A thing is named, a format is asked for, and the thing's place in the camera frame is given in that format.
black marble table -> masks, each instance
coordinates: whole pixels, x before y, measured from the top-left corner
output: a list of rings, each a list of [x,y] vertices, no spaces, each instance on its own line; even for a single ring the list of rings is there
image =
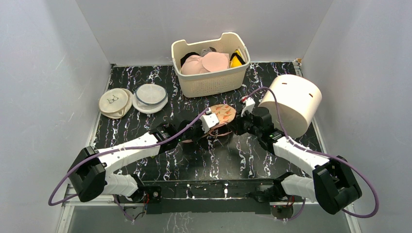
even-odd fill
[[[126,88],[134,93],[142,84],[155,83],[166,88],[169,102],[160,112],[150,116],[133,107],[118,120],[101,116],[93,146],[107,148],[133,140],[177,114],[190,114],[194,118],[207,106],[224,103],[239,109],[240,97],[258,87],[269,86],[282,74],[295,74],[292,62],[252,63],[241,88],[214,96],[186,98],[173,66],[114,67],[108,89]],[[254,96],[256,103],[263,94]],[[320,151],[312,125],[297,141]],[[143,181],[207,181],[276,178],[287,171],[304,175],[289,161],[263,150],[253,135],[230,134],[218,138],[208,136],[195,143],[180,143],[174,150],[129,164],[118,173],[135,173]]]

purple hose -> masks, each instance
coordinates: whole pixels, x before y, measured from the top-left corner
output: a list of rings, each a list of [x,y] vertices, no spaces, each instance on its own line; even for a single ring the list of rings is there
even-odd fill
[[[337,157],[335,157],[335,156],[332,156],[332,155],[329,155],[329,154],[325,154],[325,153],[322,153],[322,152],[317,152],[317,151],[313,151],[313,150],[308,150],[308,149],[306,149],[306,148],[304,148],[304,147],[301,147],[300,145],[295,144],[295,143],[293,142],[293,140],[291,140],[291,138],[289,137],[288,133],[286,132],[285,127],[283,126],[282,120],[280,119],[279,103],[277,102],[277,99],[276,99],[276,96],[275,96],[274,92],[273,92],[270,88],[265,87],[265,86],[260,87],[260,88],[258,88],[258,89],[256,89],[256,90],[254,90],[252,93],[250,93],[248,96],[246,96],[246,97],[243,98],[243,99],[245,100],[245,99],[249,98],[251,95],[253,95],[254,93],[258,92],[259,90],[267,90],[267,91],[269,91],[269,92],[273,95],[273,98],[274,98],[274,100],[275,100],[276,111],[277,111],[277,118],[279,119],[280,128],[282,128],[282,131],[283,131],[283,133],[285,134],[286,138],[288,139],[288,141],[289,141],[291,144],[293,144],[294,147],[299,148],[300,150],[303,150],[303,151],[307,151],[307,152],[312,153],[312,154],[322,155],[322,156],[325,156],[325,157],[334,159],[334,160],[336,160],[336,161],[338,161],[338,162],[340,162],[340,163],[342,163],[342,164],[345,164],[346,166],[348,166],[348,167],[350,167],[352,170],[354,170],[354,171],[366,182],[366,184],[369,186],[369,188],[371,189],[372,194],[374,195],[374,198],[375,198],[375,208],[373,209],[373,211],[372,211],[370,214],[367,214],[367,215],[358,215],[358,214],[349,212],[349,211],[347,211],[347,210],[342,210],[342,211],[344,211],[345,213],[347,213],[347,214],[349,214],[349,215],[351,215],[351,216],[359,217],[359,218],[369,218],[369,217],[373,217],[374,215],[376,215],[376,213],[378,212],[378,209],[379,209],[379,198],[378,198],[378,194],[377,194],[375,188],[373,187],[372,183],[370,182],[370,180],[368,180],[359,170],[357,170],[355,167],[353,167],[352,165],[350,165],[347,161],[345,161],[345,160],[343,160],[343,159],[340,159],[340,158],[337,158]]]
[[[208,108],[204,109],[195,119],[193,119],[193,121],[191,123],[189,123],[188,125],[186,125],[186,127],[184,129],[182,129],[181,131],[179,131],[177,134],[173,135],[172,137],[170,137],[169,139],[166,139],[162,142],[153,144],[153,145],[148,145],[148,146],[142,146],[142,147],[125,147],[125,150],[140,150],[140,149],[147,149],[147,148],[152,148],[152,147],[157,147],[160,145],[163,145],[165,143],[168,143],[170,141],[172,141],[173,139],[177,138],[178,136],[180,136],[182,133],[184,133],[186,130],[188,130],[198,119],[200,119],[200,117],[206,113],[206,111],[208,110]],[[75,172],[81,165],[87,163],[88,161],[95,159],[99,156],[105,155],[105,154],[110,154],[110,153],[114,153],[114,152],[118,152],[118,149],[114,149],[114,150],[108,150],[102,153],[98,153],[95,155],[92,155],[90,157],[88,157],[87,159],[81,161],[80,163],[78,163],[76,166],[74,166],[72,169],[70,169],[70,171],[68,171],[68,173],[62,178],[62,180],[59,182],[59,184],[57,184],[56,188],[54,188],[53,192],[51,193],[50,197],[49,197],[49,206],[54,206],[54,205],[58,205],[61,204],[73,197],[78,196],[78,194],[73,194],[69,197],[66,197],[62,200],[56,201],[56,202],[52,202],[54,195],[56,195],[57,190],[62,186],[62,184],[64,183],[64,181],[71,175],[73,174],[73,172]]]

